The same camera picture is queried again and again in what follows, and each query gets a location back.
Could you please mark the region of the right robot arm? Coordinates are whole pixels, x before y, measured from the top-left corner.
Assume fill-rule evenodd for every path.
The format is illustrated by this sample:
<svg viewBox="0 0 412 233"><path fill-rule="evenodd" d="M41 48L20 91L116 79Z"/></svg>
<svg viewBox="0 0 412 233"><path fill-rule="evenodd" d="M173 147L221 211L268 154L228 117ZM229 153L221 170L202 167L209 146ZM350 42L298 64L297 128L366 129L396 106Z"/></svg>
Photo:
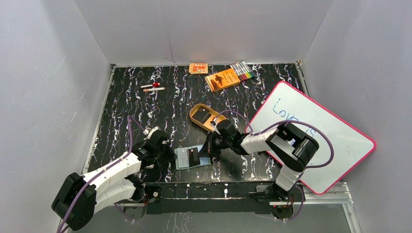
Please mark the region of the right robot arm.
<svg viewBox="0 0 412 233"><path fill-rule="evenodd" d="M293 125L281 123L259 133L241 133L229 120L216 124L207 134L200 149L200 157L220 155L223 149L231 149L238 155L272 151L282 162L282 168L274 182L274 196L286 201L293 194L293 186L305 171L319 149L318 142Z"/></svg>

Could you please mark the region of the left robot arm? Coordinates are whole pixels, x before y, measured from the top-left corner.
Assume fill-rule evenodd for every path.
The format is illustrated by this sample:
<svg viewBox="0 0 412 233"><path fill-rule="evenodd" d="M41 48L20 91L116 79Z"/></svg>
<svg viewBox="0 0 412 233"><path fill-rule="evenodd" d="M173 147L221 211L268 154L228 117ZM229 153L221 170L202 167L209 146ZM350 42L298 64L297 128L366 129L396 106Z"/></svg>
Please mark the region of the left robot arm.
<svg viewBox="0 0 412 233"><path fill-rule="evenodd" d="M118 159L92 172L68 175L51 209L73 231L83 228L98 211L122 200L146 201L145 185L135 173L175 158L169 136L159 127Z"/></svg>

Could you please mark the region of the mint green card holder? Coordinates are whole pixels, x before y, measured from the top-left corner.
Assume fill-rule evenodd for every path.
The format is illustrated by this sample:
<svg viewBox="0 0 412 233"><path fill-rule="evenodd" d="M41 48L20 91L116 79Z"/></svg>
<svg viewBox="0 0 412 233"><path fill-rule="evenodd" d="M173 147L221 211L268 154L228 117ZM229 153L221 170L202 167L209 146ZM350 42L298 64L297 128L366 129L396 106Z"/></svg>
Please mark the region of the mint green card holder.
<svg viewBox="0 0 412 233"><path fill-rule="evenodd" d="M175 149L174 153L176 155L176 169L183 170L211 165L211 160L209 157L199 156L201 148L202 145Z"/></svg>

